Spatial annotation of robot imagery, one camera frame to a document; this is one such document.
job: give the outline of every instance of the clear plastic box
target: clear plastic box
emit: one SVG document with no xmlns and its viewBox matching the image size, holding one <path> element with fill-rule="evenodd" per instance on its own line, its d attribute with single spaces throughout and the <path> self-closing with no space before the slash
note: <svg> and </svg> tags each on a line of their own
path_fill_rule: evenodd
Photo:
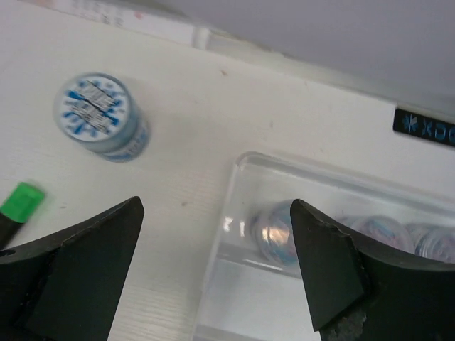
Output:
<svg viewBox="0 0 455 341">
<path fill-rule="evenodd" d="M 235 163 L 210 256 L 194 341 L 317 341 L 298 266 L 268 259 L 252 237 L 263 210 L 302 199 L 332 217 L 384 215 L 455 226 L 454 202 L 304 161 L 246 153 Z"/>
</svg>

